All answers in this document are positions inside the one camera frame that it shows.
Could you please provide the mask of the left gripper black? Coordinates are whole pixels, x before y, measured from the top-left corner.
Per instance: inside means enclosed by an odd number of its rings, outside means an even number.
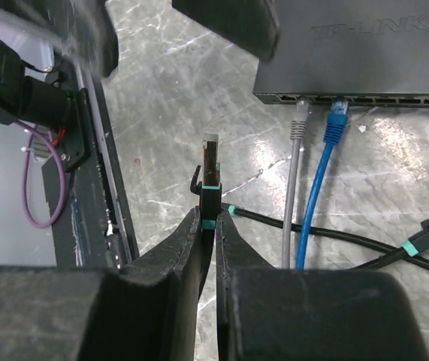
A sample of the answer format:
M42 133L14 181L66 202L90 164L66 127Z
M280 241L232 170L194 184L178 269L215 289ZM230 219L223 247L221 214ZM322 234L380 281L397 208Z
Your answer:
M45 39L63 56L100 78L115 72L119 41L106 1L39 1L38 12ZM0 124L24 120L56 132L54 145L70 172L86 159L85 94L54 85L67 80L62 70L38 80L26 75L28 68L33 69L0 41Z

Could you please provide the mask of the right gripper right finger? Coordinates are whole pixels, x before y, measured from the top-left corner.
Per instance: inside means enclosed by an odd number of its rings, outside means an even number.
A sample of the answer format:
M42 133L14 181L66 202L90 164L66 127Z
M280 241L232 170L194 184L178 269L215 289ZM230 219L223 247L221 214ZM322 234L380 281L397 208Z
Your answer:
M402 286L374 271L272 266L229 214L216 226L221 360L427 360Z

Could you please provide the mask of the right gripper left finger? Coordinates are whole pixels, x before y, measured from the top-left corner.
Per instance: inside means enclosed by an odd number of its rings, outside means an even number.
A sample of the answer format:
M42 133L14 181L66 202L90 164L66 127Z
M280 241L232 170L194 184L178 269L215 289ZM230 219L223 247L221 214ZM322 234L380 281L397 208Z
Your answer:
M191 360L202 291L200 211L133 263L0 266L0 360Z

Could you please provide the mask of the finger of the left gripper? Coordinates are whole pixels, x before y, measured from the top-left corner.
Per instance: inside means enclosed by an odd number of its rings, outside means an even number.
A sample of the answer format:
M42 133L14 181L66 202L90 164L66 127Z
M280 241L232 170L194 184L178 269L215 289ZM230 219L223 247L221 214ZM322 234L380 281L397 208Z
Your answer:
M189 19L261 61L273 58L279 40L279 20L273 1L173 0L171 4Z

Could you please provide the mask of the black network switch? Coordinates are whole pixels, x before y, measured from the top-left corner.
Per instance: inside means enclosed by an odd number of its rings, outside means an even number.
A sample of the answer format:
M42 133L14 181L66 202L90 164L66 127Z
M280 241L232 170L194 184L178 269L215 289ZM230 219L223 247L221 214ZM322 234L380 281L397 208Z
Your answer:
M429 1L277 1L280 37L258 66L265 104L429 108Z

